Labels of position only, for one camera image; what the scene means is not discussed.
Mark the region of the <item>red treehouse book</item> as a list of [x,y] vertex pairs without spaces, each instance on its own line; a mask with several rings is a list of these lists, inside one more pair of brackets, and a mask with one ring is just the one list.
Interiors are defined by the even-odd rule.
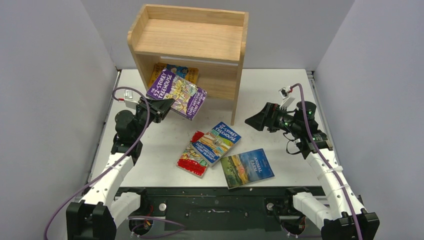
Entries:
[[188,146],[176,162],[176,166],[194,176],[202,178],[207,171],[208,163],[193,149],[193,143],[204,135],[196,131],[189,141]]

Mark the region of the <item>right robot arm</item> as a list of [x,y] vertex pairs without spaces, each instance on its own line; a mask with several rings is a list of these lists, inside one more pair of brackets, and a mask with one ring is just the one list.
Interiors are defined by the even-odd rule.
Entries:
[[372,240],[380,220],[375,212],[366,210],[352,191],[331,141],[318,129],[316,109],[310,101],[298,102],[293,111],[268,102],[244,122],[257,131],[290,133],[321,184],[328,205],[318,201],[306,187],[292,187],[286,190],[288,197],[282,201],[286,213],[302,213],[320,230],[323,240]]

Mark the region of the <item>wooden shelf unit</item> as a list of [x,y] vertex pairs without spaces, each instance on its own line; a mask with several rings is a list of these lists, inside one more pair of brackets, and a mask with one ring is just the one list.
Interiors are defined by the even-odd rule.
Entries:
[[142,82],[157,63],[197,68],[210,98],[232,102],[236,113],[246,52],[249,13],[145,4],[127,34]]

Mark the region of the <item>purple 52-storey treehouse book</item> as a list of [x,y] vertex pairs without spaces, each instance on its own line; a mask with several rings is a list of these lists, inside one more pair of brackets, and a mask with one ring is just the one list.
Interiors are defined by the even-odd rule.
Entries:
[[146,95],[154,100],[173,99],[172,110],[188,120],[193,120],[208,94],[201,87],[165,68]]

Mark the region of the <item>animal farm book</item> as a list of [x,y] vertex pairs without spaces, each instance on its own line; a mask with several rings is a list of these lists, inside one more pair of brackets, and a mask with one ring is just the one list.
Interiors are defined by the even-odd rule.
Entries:
[[262,148],[227,156],[220,162],[227,188],[230,190],[275,176]]

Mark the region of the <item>blue 91-storey treehouse book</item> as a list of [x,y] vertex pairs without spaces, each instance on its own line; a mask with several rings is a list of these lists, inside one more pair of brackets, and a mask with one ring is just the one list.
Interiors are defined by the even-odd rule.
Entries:
[[191,145],[193,150],[199,154],[209,166],[213,166],[219,162],[241,138],[242,137],[236,131],[221,121]]

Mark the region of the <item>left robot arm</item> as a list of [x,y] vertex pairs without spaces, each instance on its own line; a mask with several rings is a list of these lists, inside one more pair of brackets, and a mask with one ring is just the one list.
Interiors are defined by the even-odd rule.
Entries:
[[87,193],[66,209],[69,240],[113,240],[119,226],[133,212],[144,215],[149,201],[138,192],[125,192],[115,199],[126,175],[137,163],[143,144],[141,136],[151,123],[160,123],[171,110],[174,99],[140,99],[135,112],[121,110],[115,115],[113,145],[102,173],[86,186]]

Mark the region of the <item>yellow 130-storey treehouse book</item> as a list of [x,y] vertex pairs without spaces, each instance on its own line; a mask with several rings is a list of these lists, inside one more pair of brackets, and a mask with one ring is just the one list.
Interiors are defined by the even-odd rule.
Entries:
[[191,82],[192,84],[197,84],[199,77],[199,70],[197,68],[158,62],[153,67],[152,75],[149,82],[147,83],[148,88],[150,88],[156,81],[163,69],[171,71],[172,73]]

